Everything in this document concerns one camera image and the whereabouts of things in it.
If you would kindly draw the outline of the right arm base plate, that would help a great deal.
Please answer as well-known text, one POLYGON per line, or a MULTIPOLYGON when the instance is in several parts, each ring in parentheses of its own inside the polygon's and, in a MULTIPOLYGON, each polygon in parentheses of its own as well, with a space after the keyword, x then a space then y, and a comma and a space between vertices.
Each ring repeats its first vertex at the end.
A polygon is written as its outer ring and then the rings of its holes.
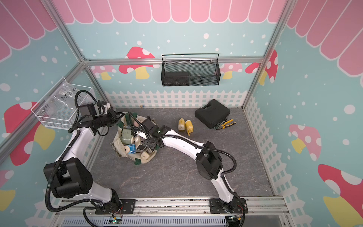
POLYGON ((209 199, 210 213, 212 214, 247 214, 249 213, 245 199, 233 198, 227 203, 219 198, 209 199))

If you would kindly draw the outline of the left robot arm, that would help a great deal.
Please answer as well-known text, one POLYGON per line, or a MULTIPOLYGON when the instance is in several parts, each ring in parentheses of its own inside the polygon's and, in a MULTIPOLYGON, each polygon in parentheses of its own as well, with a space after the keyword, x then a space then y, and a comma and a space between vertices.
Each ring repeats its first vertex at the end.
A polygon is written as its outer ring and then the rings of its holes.
POLYGON ((104 212, 118 212, 122 203, 116 191, 95 183, 80 158, 92 139, 101 134, 100 128, 116 125, 125 114, 115 111, 105 101, 96 100, 86 90, 78 91, 74 102, 76 119, 68 130, 72 134, 71 140, 57 160, 43 169, 48 181, 45 206, 50 212, 61 212, 77 204, 90 202, 104 212))

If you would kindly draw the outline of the beige canvas tote bag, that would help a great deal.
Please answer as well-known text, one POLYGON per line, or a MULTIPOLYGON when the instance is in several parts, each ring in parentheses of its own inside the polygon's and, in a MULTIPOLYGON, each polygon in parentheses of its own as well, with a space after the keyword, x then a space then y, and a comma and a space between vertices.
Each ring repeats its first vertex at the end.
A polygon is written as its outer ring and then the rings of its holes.
POLYGON ((117 133, 111 143, 119 158, 129 158, 138 166, 150 162, 157 154, 158 146, 150 144, 136 134, 141 129, 141 122, 146 120, 136 113, 126 112, 118 123, 117 133))

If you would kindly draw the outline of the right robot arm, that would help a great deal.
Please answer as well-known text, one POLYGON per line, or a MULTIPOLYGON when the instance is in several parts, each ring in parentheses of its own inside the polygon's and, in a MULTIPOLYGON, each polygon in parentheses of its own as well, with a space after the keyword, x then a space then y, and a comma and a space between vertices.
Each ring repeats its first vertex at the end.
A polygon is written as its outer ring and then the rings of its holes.
POLYGON ((237 161, 231 154, 215 148, 210 142, 199 143, 190 140, 165 125, 159 127, 149 117, 142 122, 131 112, 127 112, 125 117, 134 134, 143 138, 147 144, 154 148, 171 147, 192 158, 196 162, 199 174, 210 180, 215 187, 223 211, 242 215, 248 213, 246 202, 238 196, 226 179, 226 174, 237 168, 237 161))

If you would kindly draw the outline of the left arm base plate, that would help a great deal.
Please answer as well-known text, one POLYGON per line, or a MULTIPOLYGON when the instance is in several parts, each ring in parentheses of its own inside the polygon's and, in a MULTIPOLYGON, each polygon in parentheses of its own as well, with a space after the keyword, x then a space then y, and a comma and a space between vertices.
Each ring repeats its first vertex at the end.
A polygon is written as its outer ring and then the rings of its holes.
POLYGON ((95 211, 96 215, 131 215, 134 213, 135 199, 119 199, 118 204, 114 205, 110 202, 95 211))

